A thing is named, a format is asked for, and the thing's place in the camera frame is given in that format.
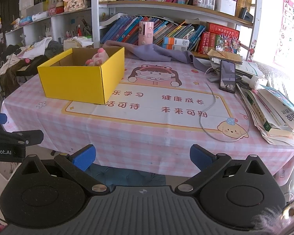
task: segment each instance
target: tiled floor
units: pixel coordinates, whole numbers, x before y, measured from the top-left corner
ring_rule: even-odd
[[[50,155],[51,150],[39,147],[39,146],[30,146],[26,148],[26,154],[36,154],[39,156],[40,159],[52,159],[53,156]],[[4,174],[5,177],[10,176],[11,165],[10,163],[0,163],[0,171]],[[166,177],[166,184],[171,185],[174,189],[176,186],[187,180],[188,178],[185,177],[176,177],[176,176],[165,176]],[[5,185],[7,184],[7,180],[0,175],[0,194],[3,191]]]

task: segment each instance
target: pink poster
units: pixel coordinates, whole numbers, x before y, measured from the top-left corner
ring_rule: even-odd
[[[274,63],[287,67],[291,62],[294,62],[294,3],[283,0],[280,38]]]

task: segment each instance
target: smartphone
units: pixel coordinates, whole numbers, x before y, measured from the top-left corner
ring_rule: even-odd
[[[235,63],[221,60],[219,88],[230,93],[235,93]]]

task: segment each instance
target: tablecloth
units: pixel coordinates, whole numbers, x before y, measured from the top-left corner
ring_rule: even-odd
[[[203,125],[220,139],[243,135],[249,124],[244,108],[234,94],[210,85],[217,104],[203,114]],[[253,122],[239,141],[212,139],[198,122],[212,101],[204,73],[190,64],[126,59],[124,78],[106,105],[46,98],[36,75],[4,100],[2,113],[9,132],[42,130],[42,147],[71,154],[93,144],[100,165],[191,177],[199,170],[189,150],[198,144],[233,159],[257,154],[277,174],[278,184],[285,184],[294,167],[294,147],[268,144]]]

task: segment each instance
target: pink cylinder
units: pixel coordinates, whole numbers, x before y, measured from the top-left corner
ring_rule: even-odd
[[[154,22],[140,21],[138,46],[152,44],[154,38]]]

